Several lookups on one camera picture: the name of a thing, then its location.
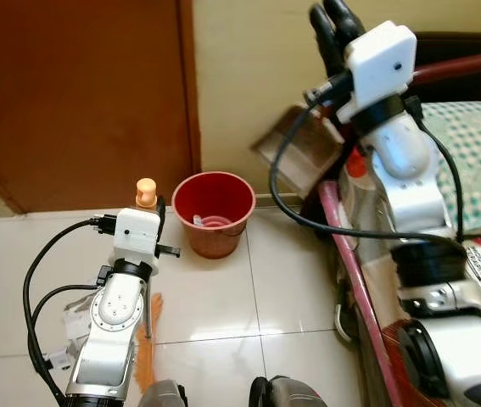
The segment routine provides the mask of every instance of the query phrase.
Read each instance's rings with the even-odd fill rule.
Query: red plastic bucket
[[[239,176],[228,172],[203,172],[187,178],[174,191],[172,207],[183,223],[195,253],[221,259],[237,247],[249,216],[255,193]],[[195,225],[194,216],[202,225]]]

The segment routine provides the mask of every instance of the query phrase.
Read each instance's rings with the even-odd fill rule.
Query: brown door
[[[196,170],[179,3],[0,0],[0,195],[14,210],[131,205],[144,176],[170,199]]]

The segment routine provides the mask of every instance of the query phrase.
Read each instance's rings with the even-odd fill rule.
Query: small bottle
[[[151,178],[143,178],[137,182],[137,207],[155,210],[157,204],[157,185]]]

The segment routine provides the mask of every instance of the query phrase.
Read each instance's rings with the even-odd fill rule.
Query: door frame
[[[186,106],[187,139],[191,158],[191,171],[196,174],[201,171],[200,158],[200,129],[197,94],[197,76],[195,72],[195,41],[193,28],[193,1],[175,0],[176,27],[180,42],[180,59],[182,62],[183,94]],[[24,213],[16,202],[1,185],[0,199],[16,214]]]

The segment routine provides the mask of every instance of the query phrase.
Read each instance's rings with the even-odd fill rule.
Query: green patterned bedsheet
[[[481,102],[425,103],[423,113],[428,129],[450,150],[459,170],[465,231],[481,232]],[[443,159],[438,184],[455,222],[455,187]]]

